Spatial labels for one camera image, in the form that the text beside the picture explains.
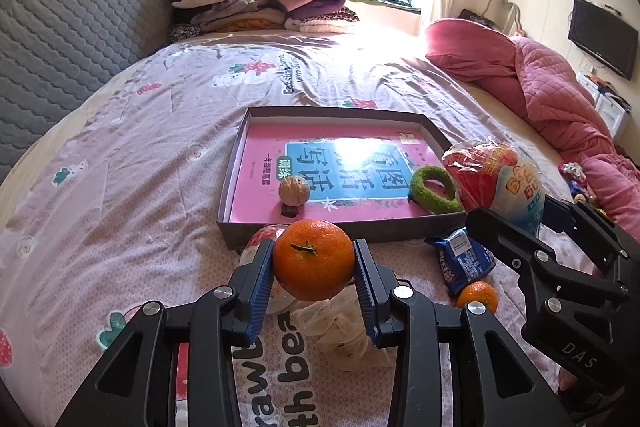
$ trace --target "toy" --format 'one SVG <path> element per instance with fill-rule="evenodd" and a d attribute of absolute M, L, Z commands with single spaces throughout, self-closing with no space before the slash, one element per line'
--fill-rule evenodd
<path fill-rule="evenodd" d="M 424 182 L 435 180 L 440 182 L 447 193 L 447 198 L 437 195 L 427 188 Z M 434 214 L 450 214 L 460 212 L 460 204 L 456 201 L 456 186 L 447 171 L 437 165 L 427 165 L 414 172 L 409 188 L 409 197 L 422 208 Z"/>
<path fill-rule="evenodd" d="M 582 203 L 589 202 L 591 206 L 599 209 L 598 198 L 595 192 L 587 182 L 587 176 L 582 171 L 582 167 L 577 163 L 565 163 L 558 166 L 558 171 L 564 181 L 569 186 L 571 197 L 574 198 L 574 203 L 581 201 Z"/>

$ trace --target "tangerine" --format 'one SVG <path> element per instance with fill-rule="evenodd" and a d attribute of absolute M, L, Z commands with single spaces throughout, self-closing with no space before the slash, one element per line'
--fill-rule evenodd
<path fill-rule="evenodd" d="M 494 315 L 498 311 L 498 293 L 488 282 L 477 281 L 465 286 L 458 296 L 456 306 L 462 308 L 471 301 L 482 302 Z"/>
<path fill-rule="evenodd" d="M 273 272 L 296 299 L 334 297 L 353 277 L 355 254 L 342 229 L 319 219 L 296 221 L 273 247 Z"/>

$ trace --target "tv screen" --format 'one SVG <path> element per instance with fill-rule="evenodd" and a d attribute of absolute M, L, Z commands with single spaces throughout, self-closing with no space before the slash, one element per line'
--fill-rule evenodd
<path fill-rule="evenodd" d="M 631 80 L 638 52 L 638 30 L 621 18 L 588 1 L 575 0 L 569 40 Z"/>

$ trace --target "snack packet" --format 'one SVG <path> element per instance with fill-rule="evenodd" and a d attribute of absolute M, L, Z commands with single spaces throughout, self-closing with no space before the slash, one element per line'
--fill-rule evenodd
<path fill-rule="evenodd" d="M 446 237 L 427 237 L 424 241 L 435 247 L 444 282 L 452 297 L 494 269 L 494 254 L 468 237 L 466 228 L 449 233 Z"/>
<path fill-rule="evenodd" d="M 485 206 L 537 235 L 545 207 L 540 170 L 524 152 L 489 138 L 454 145 L 442 157 L 466 210 Z"/>

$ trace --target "green toy ring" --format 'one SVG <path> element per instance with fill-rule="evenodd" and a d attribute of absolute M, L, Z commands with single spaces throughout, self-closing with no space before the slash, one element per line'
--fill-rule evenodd
<path fill-rule="evenodd" d="M 427 188 L 424 185 L 427 180 L 442 183 L 448 199 Z M 415 171 L 411 178 L 409 194 L 422 208 L 434 214 L 451 214 L 462 210 L 460 204 L 456 201 L 456 186 L 453 184 L 449 173 L 443 167 L 428 165 Z"/>

